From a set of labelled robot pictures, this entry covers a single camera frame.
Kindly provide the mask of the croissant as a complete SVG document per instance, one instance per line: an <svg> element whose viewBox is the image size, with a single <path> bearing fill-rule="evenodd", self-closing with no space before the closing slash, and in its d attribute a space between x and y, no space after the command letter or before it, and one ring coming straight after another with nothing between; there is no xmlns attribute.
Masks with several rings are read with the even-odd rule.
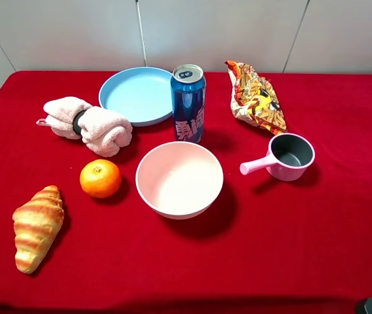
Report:
<svg viewBox="0 0 372 314"><path fill-rule="evenodd" d="M44 187L13 212L15 264L20 272L31 274L39 267L64 217L63 200L55 185Z"/></svg>

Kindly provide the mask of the pink saucepan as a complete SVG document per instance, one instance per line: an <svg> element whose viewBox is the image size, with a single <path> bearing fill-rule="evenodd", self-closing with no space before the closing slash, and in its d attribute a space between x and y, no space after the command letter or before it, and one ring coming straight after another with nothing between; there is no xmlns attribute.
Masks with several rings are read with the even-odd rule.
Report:
<svg viewBox="0 0 372 314"><path fill-rule="evenodd" d="M248 175L266 169L272 177L290 182L304 174L315 156L314 147L306 138L294 133L282 133L269 141L263 158L242 163L239 171L242 175Z"/></svg>

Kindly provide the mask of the blue plate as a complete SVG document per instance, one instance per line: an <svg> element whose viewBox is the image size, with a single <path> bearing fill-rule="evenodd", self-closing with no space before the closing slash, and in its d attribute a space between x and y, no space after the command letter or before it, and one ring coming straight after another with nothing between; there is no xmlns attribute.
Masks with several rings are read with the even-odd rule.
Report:
<svg viewBox="0 0 372 314"><path fill-rule="evenodd" d="M172 116L171 78L172 73L156 67L120 71L102 85L99 104L134 127L158 124Z"/></svg>

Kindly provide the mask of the orange mandarin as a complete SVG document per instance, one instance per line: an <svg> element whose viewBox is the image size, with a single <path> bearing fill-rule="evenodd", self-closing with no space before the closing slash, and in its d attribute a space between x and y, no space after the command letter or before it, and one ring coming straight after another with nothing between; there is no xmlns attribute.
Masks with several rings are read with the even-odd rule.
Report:
<svg viewBox="0 0 372 314"><path fill-rule="evenodd" d="M115 194L122 183L118 166L108 160L94 160L80 172L81 189L90 197L107 198Z"/></svg>

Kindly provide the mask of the blue drink can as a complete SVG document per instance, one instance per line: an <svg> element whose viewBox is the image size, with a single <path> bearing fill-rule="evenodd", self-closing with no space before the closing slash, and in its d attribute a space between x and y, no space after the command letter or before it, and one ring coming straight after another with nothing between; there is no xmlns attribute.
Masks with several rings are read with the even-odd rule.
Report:
<svg viewBox="0 0 372 314"><path fill-rule="evenodd" d="M171 77L175 139L191 143L203 136L206 80L202 68L179 65Z"/></svg>

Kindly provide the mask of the pink bowl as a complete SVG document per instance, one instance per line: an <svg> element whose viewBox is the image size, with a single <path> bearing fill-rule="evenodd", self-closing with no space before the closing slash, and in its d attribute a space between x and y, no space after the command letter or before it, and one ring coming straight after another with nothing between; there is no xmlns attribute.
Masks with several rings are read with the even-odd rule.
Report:
<svg viewBox="0 0 372 314"><path fill-rule="evenodd" d="M184 141L150 150L135 174L141 199L159 215L184 220L200 215L219 196L224 182L216 156L201 145Z"/></svg>

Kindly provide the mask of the orange snack bag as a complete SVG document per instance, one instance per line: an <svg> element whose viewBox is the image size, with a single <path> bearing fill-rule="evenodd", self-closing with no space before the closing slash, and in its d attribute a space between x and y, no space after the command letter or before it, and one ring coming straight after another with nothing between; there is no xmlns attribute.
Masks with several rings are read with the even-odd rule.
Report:
<svg viewBox="0 0 372 314"><path fill-rule="evenodd" d="M226 65L232 84L233 116L274 135L287 132L284 113L272 84L249 64L228 60Z"/></svg>

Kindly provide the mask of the pink rolled towel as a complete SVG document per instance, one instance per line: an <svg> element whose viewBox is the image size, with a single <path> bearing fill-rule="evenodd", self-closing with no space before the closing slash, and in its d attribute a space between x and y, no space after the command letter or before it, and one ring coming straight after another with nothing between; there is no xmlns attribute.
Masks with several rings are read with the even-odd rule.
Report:
<svg viewBox="0 0 372 314"><path fill-rule="evenodd" d="M46 118L38 126L51 128L67 139L80 139L95 154L112 157L130 144L133 127L121 114L93 106L83 99L68 96L43 106Z"/></svg>

